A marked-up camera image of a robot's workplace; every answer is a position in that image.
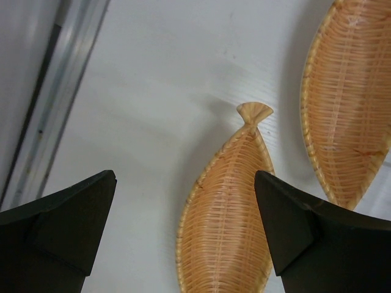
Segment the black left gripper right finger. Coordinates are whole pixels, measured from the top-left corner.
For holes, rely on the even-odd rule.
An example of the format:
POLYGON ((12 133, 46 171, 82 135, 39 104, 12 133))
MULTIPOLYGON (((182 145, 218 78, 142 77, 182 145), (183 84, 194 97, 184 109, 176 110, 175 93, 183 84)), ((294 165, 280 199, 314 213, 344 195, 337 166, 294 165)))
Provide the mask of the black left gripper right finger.
POLYGON ((255 193, 286 292, 389 292, 390 222, 341 208, 266 171, 255 193))

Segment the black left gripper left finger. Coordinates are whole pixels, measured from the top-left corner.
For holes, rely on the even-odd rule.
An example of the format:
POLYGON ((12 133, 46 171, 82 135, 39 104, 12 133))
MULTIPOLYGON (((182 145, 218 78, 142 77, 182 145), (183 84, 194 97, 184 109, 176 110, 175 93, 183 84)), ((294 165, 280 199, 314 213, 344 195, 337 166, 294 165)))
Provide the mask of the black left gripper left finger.
POLYGON ((117 180, 104 170, 1 212, 1 292, 81 292, 117 180))

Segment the fish-shaped woven plate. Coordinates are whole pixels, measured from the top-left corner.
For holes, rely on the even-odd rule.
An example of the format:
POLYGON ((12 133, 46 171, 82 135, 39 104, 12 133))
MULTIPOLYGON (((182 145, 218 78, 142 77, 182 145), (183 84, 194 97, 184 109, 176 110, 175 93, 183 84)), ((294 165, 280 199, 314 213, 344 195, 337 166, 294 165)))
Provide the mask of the fish-shaped woven plate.
POLYGON ((272 109, 249 102, 237 111, 243 126, 204 168, 181 213, 175 249, 181 292, 263 292, 271 273, 254 177, 274 172, 258 129, 272 109))
POLYGON ((390 2, 335 1, 309 49, 302 135, 327 199, 353 210, 390 150, 390 2))

